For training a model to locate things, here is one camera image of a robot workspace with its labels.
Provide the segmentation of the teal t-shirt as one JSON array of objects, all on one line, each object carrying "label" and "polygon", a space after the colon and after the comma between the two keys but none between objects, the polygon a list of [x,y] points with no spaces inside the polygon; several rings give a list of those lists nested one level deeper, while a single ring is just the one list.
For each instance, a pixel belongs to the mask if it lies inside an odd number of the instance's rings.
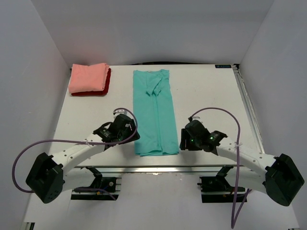
[{"label": "teal t-shirt", "polygon": [[133,113],[140,134],[134,145],[136,155],[179,154],[168,70],[133,72]]}]

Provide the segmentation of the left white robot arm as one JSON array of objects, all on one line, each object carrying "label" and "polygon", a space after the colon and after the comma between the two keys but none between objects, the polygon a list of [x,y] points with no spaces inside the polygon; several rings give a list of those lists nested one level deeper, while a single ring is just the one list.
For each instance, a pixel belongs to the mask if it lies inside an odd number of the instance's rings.
[{"label": "left white robot arm", "polygon": [[126,144],[140,138],[135,116],[119,113],[114,121],[102,124],[83,141],[74,141],[66,150],[37,156],[26,184],[44,203],[55,200],[61,192],[74,190],[81,193],[107,193],[108,182],[93,166],[79,168],[78,165],[92,156],[113,146]]}]

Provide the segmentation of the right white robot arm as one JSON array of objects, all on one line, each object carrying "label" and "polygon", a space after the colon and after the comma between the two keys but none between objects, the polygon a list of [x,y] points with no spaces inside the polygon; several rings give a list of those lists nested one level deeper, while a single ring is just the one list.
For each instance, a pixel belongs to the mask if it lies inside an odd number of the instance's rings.
[{"label": "right white robot arm", "polygon": [[267,194],[273,201],[289,206],[305,181],[288,155],[279,157],[237,145],[220,131],[209,132],[198,120],[192,120],[181,130],[181,150],[213,153],[238,162],[242,168],[225,165],[214,177],[202,177],[202,192],[230,191],[238,186]]}]

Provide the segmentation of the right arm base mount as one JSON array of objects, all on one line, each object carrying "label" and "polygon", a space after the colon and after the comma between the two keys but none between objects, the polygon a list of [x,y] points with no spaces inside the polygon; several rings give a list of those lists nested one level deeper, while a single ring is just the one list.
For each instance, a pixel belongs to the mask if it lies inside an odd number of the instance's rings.
[{"label": "right arm base mount", "polygon": [[230,165],[223,166],[215,176],[202,176],[197,186],[201,190],[202,203],[232,203],[234,198],[234,186],[225,179],[227,173],[233,170]]}]

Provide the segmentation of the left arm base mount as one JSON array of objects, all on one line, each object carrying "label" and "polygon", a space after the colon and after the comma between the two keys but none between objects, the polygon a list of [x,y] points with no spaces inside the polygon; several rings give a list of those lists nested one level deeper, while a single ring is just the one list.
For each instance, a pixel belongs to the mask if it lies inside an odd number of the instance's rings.
[{"label": "left arm base mount", "polygon": [[86,201],[116,201],[121,190],[121,178],[114,176],[103,176],[103,174],[92,166],[81,168],[94,177],[89,186],[79,186],[72,191],[71,200]]}]

